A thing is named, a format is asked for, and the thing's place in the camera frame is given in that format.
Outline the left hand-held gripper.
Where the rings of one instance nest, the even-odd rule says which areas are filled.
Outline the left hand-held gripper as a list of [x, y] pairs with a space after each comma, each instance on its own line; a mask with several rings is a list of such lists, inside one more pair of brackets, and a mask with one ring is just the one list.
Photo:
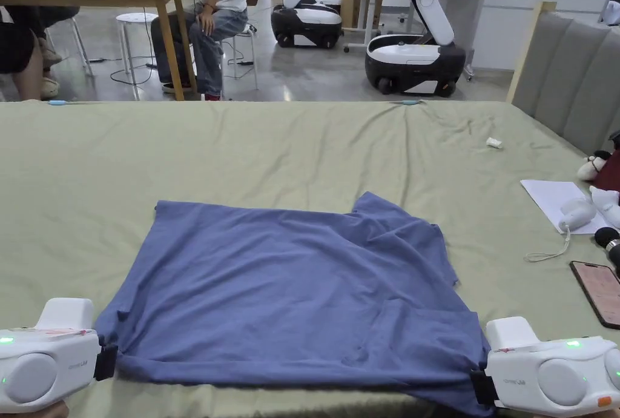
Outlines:
[[118, 346], [93, 316], [92, 300], [57, 297], [33, 327], [1, 330], [1, 413], [41, 410], [114, 376]]

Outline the person's left hand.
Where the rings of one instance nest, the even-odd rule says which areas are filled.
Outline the person's left hand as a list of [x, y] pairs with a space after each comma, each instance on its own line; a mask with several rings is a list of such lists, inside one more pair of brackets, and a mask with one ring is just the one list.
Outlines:
[[41, 410], [0, 414], [0, 418], [67, 418], [68, 416], [69, 408], [64, 401], [56, 402]]

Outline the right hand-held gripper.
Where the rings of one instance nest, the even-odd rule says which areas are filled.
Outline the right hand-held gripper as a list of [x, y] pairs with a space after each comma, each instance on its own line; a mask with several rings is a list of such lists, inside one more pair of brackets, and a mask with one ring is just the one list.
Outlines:
[[523, 317], [486, 325], [491, 351], [470, 379], [482, 405], [515, 411], [619, 407], [619, 348], [601, 336], [541, 341]]

